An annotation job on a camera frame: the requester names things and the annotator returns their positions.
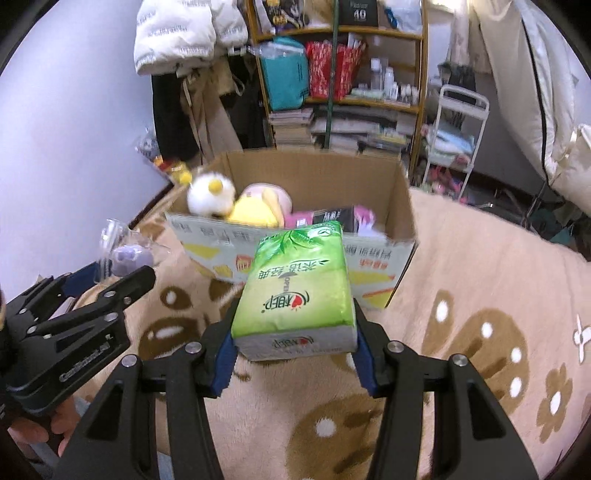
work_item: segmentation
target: blue gripper pad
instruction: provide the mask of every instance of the blue gripper pad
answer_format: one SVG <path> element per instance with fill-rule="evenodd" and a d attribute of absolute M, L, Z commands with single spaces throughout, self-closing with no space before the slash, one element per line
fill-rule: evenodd
<path fill-rule="evenodd" d="M 94 262 L 67 277 L 61 288 L 66 298 L 74 297 L 76 299 L 86 290 L 94 287 L 98 269 L 99 264 Z"/>
<path fill-rule="evenodd" d="M 368 344 L 359 328 L 357 328 L 357 351 L 352 355 L 361 386 L 373 397 L 378 392 L 378 384 L 374 376 L 374 358 L 371 356 Z"/>
<path fill-rule="evenodd" d="M 237 356 L 238 349 L 234 345 L 228 330 L 228 334 L 224 338 L 216 356 L 216 374 L 211 385 L 212 393 L 215 396 L 219 397 L 222 390 L 230 384 Z"/>

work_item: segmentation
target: stack of books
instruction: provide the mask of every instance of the stack of books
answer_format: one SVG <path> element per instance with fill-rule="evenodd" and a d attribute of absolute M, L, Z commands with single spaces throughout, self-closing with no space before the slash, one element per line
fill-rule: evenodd
<path fill-rule="evenodd" d="M 314 118 L 312 108 L 273 112 L 269 123 L 275 132 L 275 145 L 278 149 L 314 149 L 315 137 L 310 133 Z"/>

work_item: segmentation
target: teal bag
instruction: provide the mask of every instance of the teal bag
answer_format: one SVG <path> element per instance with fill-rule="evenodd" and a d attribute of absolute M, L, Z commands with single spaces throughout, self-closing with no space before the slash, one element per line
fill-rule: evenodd
<path fill-rule="evenodd" d="M 274 42 L 286 49 L 283 56 L 261 58 L 269 105 L 273 111 L 299 108 L 310 93 L 306 51 L 291 38 L 276 38 Z"/>

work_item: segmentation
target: green tissue pack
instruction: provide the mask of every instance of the green tissue pack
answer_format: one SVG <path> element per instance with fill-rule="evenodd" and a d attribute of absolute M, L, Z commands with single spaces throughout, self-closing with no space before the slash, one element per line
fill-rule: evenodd
<path fill-rule="evenodd" d="M 356 350 L 355 308 L 338 222 L 261 240 L 232 338 L 251 361 Z"/>

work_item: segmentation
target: logo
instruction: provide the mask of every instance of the logo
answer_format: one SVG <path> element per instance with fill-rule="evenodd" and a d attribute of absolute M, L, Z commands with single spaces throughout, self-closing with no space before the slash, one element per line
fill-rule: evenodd
<path fill-rule="evenodd" d="M 296 291 L 285 291 L 279 295 L 273 295 L 265 302 L 265 310 L 283 309 L 286 307 L 292 310 L 303 307 L 310 301 L 308 292 L 299 293 Z"/>
<path fill-rule="evenodd" d="M 288 348 L 291 346 L 306 346 L 314 343 L 312 337 L 293 337 L 293 338 L 282 338 L 273 341 L 273 348 L 281 349 Z"/>
<path fill-rule="evenodd" d="M 108 342 L 103 343 L 100 347 L 98 347 L 94 352 L 92 352 L 89 356 L 82 359 L 78 363 L 74 364 L 72 368 L 70 368 L 67 372 L 62 373 L 59 377 L 60 382 L 64 383 L 71 379 L 74 375 L 76 375 L 80 370 L 86 367 L 89 363 L 96 360 L 100 357 L 103 353 L 105 353 L 109 348 L 111 348 Z"/>
<path fill-rule="evenodd" d="M 248 255 L 237 255 L 236 256 L 236 270 L 239 273 L 248 273 L 251 270 L 252 257 Z"/>

